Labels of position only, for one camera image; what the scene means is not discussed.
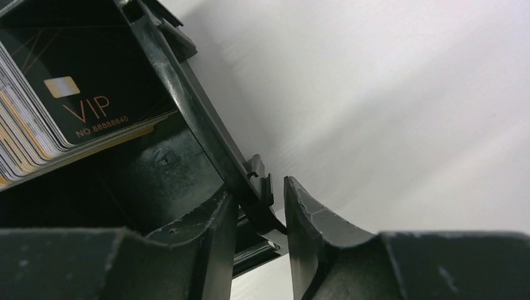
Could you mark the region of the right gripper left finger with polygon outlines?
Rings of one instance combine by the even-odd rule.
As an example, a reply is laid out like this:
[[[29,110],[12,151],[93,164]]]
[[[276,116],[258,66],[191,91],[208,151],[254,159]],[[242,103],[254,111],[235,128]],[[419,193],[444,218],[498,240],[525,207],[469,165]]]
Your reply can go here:
[[[238,204],[219,191],[147,237],[126,228],[1,231],[2,299],[229,299]]]

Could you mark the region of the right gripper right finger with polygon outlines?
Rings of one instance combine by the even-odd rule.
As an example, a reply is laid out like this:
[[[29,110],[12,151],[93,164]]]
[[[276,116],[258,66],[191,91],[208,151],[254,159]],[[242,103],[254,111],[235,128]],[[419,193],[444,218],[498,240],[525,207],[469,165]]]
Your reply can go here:
[[[295,299],[528,299],[529,236],[370,233],[284,180]]]

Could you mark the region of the black plastic card box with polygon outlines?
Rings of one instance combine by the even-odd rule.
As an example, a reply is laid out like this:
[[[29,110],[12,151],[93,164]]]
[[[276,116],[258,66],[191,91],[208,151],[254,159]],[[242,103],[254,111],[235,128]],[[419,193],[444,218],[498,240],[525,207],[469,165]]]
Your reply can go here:
[[[259,156],[245,160],[187,60],[197,52],[181,22],[159,1],[145,1],[177,60],[176,114],[148,134],[65,164],[1,193],[2,228],[127,226],[147,234],[188,217],[223,184],[244,206],[237,222],[234,275],[288,251],[272,212],[270,175]]]

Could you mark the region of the black credit card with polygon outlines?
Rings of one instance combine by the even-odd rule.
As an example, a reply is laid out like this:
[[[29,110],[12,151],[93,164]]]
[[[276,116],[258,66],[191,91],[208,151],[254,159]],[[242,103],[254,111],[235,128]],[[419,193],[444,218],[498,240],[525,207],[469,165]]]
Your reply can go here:
[[[2,28],[4,92],[57,147],[72,148],[175,112],[129,28]]]

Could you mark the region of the stack of credit cards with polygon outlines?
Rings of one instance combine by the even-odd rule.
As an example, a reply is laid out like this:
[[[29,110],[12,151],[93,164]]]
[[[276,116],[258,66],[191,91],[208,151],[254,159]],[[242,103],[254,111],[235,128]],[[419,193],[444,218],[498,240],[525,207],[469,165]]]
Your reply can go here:
[[[164,117],[142,125],[129,127],[87,144],[74,147],[57,147],[50,135],[39,131],[9,103],[4,92],[7,81],[1,77],[1,189],[6,190],[29,181],[53,169],[109,148],[117,143],[135,138]]]

